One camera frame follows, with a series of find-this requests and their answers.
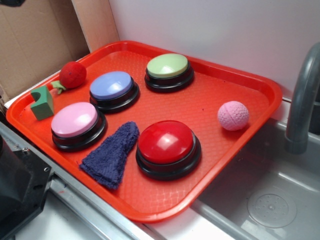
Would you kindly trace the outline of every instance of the blue cloth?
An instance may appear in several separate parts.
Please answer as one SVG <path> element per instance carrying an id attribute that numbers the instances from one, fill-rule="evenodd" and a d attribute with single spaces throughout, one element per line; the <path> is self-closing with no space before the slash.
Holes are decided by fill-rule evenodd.
<path id="1" fill-rule="evenodd" d="M 126 122 L 82 160 L 80 168 L 99 184 L 117 189 L 122 182 L 127 156 L 139 137 L 133 121 Z"/>

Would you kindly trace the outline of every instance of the green block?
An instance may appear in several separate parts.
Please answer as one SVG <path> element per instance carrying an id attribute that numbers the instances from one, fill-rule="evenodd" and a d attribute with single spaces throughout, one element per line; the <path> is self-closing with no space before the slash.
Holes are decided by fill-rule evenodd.
<path id="1" fill-rule="evenodd" d="M 54 115 L 54 101 L 47 86 L 32 89 L 31 95 L 35 100 L 35 103 L 31 105 L 31 110 L 37 120 Z"/>

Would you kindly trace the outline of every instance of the orange tray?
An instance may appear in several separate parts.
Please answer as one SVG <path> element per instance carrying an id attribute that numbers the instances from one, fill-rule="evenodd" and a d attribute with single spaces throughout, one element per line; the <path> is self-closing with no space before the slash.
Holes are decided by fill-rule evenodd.
<path id="1" fill-rule="evenodd" d="M 144 82 L 148 62 L 170 51 L 134 41 L 108 44 L 82 58 L 87 69 L 85 84 L 58 95 L 50 82 L 44 81 L 53 97 L 54 112 L 76 102 L 89 102 L 91 82 L 111 71 L 129 73 L 140 87 L 140 98 L 132 107 L 120 113 L 106 114 L 108 129 L 105 136 L 90 148 L 78 152 L 59 151 L 52 141 L 53 117 L 36 120 L 30 109 L 34 100 L 27 92 L 8 109 L 7 120 L 21 133 L 46 152 L 67 172 L 91 189 L 130 220 L 154 223 L 171 218 L 187 207 L 219 174 L 235 154 L 268 120 L 282 101 L 279 86 L 270 79 L 188 57 L 194 69 L 194 81 L 187 88 L 173 93 L 155 93 Z M 217 118 L 220 106 L 229 101 L 242 102 L 249 110 L 249 123 L 239 131 L 224 130 Z M 122 124 L 136 122 L 140 132 L 153 123 L 177 120 L 185 123 L 198 137 L 202 158 L 189 175 L 172 181 L 153 180 L 139 170 L 136 148 L 130 152 L 123 181 L 117 190 L 98 184 L 79 164 L 102 141 Z"/>

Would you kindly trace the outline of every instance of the green leaf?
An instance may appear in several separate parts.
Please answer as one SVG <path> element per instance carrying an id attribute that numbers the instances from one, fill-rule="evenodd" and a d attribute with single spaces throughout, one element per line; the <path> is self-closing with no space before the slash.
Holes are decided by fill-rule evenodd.
<path id="1" fill-rule="evenodd" d="M 66 91 L 66 87 L 64 87 L 59 80 L 51 82 L 51 85 L 54 89 L 58 90 L 58 94 L 61 94 L 62 91 Z"/>

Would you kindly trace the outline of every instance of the sink basin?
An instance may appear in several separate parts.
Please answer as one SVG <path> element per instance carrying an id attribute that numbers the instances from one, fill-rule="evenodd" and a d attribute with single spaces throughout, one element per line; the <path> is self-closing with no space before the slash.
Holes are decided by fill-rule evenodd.
<path id="1" fill-rule="evenodd" d="M 301 155 L 284 148 L 286 125 L 270 119 L 192 208 L 235 239 L 320 236 L 320 139 Z"/>

